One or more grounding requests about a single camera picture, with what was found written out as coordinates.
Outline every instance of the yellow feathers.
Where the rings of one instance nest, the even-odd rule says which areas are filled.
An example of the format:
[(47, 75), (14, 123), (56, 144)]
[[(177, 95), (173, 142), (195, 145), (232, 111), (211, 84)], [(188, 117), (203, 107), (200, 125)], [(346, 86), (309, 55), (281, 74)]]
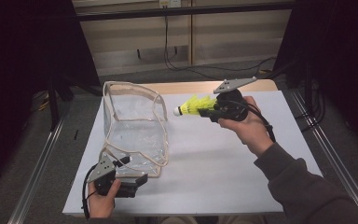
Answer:
[(181, 116), (184, 114), (199, 115), (199, 109), (213, 109), (216, 99), (211, 99), (209, 96), (198, 98), (197, 95), (193, 95), (181, 106), (176, 107), (173, 110), (173, 114)]

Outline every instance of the clear plastic bag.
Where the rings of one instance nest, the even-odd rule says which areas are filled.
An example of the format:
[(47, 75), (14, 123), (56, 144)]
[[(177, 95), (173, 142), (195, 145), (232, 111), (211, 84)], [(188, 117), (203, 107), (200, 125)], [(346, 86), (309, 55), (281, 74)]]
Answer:
[(168, 119), (161, 95), (129, 82), (105, 82), (103, 111), (105, 143), (100, 157), (131, 157), (130, 163), (117, 168), (118, 177), (159, 176), (168, 163)]

